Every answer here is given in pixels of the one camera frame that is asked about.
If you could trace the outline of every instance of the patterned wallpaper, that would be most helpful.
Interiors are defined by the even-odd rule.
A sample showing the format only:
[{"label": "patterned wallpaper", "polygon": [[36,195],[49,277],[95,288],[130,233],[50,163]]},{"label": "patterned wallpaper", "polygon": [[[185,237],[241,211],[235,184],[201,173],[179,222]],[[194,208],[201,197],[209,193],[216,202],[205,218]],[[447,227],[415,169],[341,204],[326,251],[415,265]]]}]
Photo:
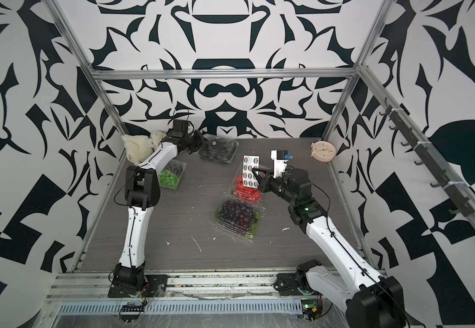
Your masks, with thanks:
[{"label": "patterned wallpaper", "polygon": [[322,68],[352,67],[381,0],[59,3],[96,68]]},{"label": "patterned wallpaper", "polygon": [[0,2],[0,327],[71,266],[122,151],[44,5]]},{"label": "patterned wallpaper", "polygon": [[346,78],[106,82],[129,134],[166,131],[183,118],[222,136],[320,137]]},{"label": "patterned wallpaper", "polygon": [[[59,2],[96,69],[352,67],[381,0]],[[345,79],[107,81],[128,131],[321,136]]]},{"label": "patterned wallpaper", "polygon": [[399,0],[368,66],[475,191],[475,1]]},{"label": "patterned wallpaper", "polygon": [[[475,191],[475,1],[398,0],[369,68]],[[382,111],[360,81],[331,137],[365,252],[411,325],[475,327],[475,230]]]}]

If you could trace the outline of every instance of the gray wooden table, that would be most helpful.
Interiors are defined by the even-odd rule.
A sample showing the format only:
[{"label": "gray wooden table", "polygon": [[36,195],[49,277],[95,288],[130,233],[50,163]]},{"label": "gray wooden table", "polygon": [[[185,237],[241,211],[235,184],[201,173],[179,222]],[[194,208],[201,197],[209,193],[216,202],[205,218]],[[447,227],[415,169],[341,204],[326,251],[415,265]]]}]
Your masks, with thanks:
[{"label": "gray wooden table", "polygon": [[[330,261],[319,247],[292,223],[287,211],[288,203],[273,193],[264,194],[261,199],[267,212],[253,242],[242,240],[212,224],[214,211],[223,194],[230,188],[243,155],[259,155],[260,164],[273,167],[270,150],[288,150],[293,155],[290,164],[307,170],[311,181],[328,193],[331,199],[330,217],[345,239],[356,246],[327,166],[310,157],[310,144],[315,140],[241,139],[234,161],[229,165],[203,160],[198,154],[179,155],[177,159],[188,163],[186,171],[177,190],[161,189],[161,200],[148,226],[145,268],[205,270],[295,267],[314,258],[330,266]],[[109,272],[119,261],[128,226],[128,209],[116,205],[113,196],[124,184],[128,165],[130,163],[126,161],[100,218],[80,268],[82,272]],[[314,187],[313,196],[322,207],[327,208],[327,198]],[[125,203],[123,192],[117,201]]]}]

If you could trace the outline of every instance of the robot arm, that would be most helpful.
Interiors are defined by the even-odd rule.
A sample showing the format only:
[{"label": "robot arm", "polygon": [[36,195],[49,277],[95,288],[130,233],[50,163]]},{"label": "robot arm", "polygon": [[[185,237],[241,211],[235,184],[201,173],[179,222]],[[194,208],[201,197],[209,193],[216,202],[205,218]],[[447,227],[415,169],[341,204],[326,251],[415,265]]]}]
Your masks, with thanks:
[{"label": "robot arm", "polygon": [[296,280],[303,291],[317,291],[341,311],[351,328],[405,326],[403,291],[396,279],[384,278],[343,238],[328,213],[312,197],[308,172],[286,170],[286,151],[272,151],[274,171],[252,170],[261,192],[272,191],[289,203],[290,218],[325,253],[343,281],[317,260],[298,266]]},{"label": "robot arm", "polygon": [[159,202],[161,190],[157,176],[162,169],[184,150],[197,151],[203,142],[197,130],[188,133],[185,120],[174,120],[173,127],[156,151],[139,166],[126,171],[124,198],[128,208],[128,229],[119,263],[113,270],[108,297],[128,297],[146,285],[144,278],[144,243],[153,207]]}]

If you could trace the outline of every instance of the wall hook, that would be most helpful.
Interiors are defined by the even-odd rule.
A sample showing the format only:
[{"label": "wall hook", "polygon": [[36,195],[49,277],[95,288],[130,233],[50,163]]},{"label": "wall hook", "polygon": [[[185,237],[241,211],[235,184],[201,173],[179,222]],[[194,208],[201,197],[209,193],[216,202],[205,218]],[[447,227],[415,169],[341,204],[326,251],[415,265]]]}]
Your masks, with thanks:
[{"label": "wall hook", "polygon": [[388,115],[391,113],[391,111],[392,111],[392,108],[390,107],[390,105],[387,105],[387,109],[385,109],[383,113],[380,113],[380,115],[382,116]]},{"label": "wall hook", "polygon": [[458,208],[457,210],[453,210],[453,209],[449,209],[449,213],[451,214],[458,214],[458,213],[461,213],[462,210],[460,208]]}]

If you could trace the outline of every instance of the white crumb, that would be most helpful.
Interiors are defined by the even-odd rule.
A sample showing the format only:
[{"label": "white crumb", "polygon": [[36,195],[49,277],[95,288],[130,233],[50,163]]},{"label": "white crumb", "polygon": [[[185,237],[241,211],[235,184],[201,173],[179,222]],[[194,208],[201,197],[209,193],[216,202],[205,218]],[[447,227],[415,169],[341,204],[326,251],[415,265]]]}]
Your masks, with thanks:
[{"label": "white crumb", "polygon": [[[191,236],[190,236],[191,237]],[[192,237],[192,239],[195,241],[194,237]],[[195,244],[197,245],[197,247],[199,247],[199,244],[197,243],[197,241],[195,241]],[[201,247],[199,247],[199,253],[202,253],[203,251],[201,251]]]}]

